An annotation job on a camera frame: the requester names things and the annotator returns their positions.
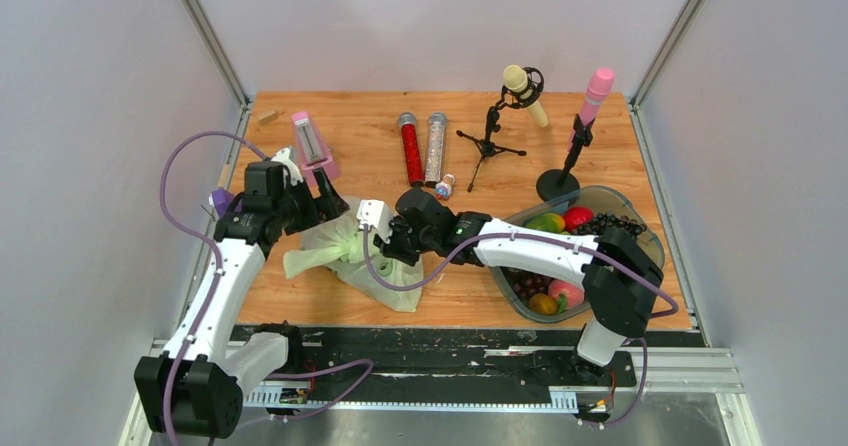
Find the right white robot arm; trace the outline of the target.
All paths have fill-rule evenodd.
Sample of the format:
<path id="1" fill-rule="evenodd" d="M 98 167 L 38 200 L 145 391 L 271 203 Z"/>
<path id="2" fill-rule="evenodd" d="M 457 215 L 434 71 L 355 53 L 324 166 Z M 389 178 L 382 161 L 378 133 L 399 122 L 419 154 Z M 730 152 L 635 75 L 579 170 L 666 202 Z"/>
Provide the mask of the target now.
<path id="1" fill-rule="evenodd" d="M 669 314 L 679 309 L 661 289 L 660 266 L 621 228 L 600 235 L 543 232 L 486 213 L 454 213 L 420 188 L 404 193 L 394 207 L 364 201 L 357 220 L 367 249 L 410 266 L 433 252 L 445 265 L 513 268 L 581 287 L 593 317 L 570 359 L 584 383 L 601 380 L 618 348 L 644 336 L 658 314 L 657 299 L 667 302 Z"/>

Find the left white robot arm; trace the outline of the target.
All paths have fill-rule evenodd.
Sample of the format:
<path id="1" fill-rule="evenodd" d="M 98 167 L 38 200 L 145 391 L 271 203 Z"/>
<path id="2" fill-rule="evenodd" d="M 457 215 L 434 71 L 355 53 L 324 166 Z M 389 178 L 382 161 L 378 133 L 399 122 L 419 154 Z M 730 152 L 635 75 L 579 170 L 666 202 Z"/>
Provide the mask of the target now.
<path id="1" fill-rule="evenodd" d="M 254 279 L 284 235 L 344 215 L 348 204 L 321 168 L 301 174 L 289 160 L 264 160 L 245 170 L 243 192 L 203 240 L 212 258 L 184 322 L 156 357 L 141 358 L 134 381 L 151 429 L 181 436 L 232 435 L 245 396 L 271 373 L 298 377 L 306 352 L 283 323 L 254 334 L 238 351 L 228 342 Z"/>

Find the pale green plastic bag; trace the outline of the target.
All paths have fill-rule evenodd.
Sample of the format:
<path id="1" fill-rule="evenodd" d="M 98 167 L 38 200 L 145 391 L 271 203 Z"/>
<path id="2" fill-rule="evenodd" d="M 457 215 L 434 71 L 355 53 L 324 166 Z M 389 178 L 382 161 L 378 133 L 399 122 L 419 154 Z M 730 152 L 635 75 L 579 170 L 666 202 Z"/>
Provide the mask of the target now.
<path id="1" fill-rule="evenodd" d="M 374 279 L 366 263 L 370 262 L 380 278 L 395 286 L 408 286 L 423 280 L 422 265 L 418 263 L 409 266 L 399 260 L 386 258 L 375 246 L 371 246 L 369 253 L 365 254 L 363 234 L 356 218 L 360 199 L 345 196 L 343 200 L 349 206 L 348 212 L 302 232 L 299 247 L 284 253 L 285 276 L 292 279 L 308 270 L 324 268 L 342 282 L 394 311 L 415 312 L 422 291 L 390 290 Z"/>

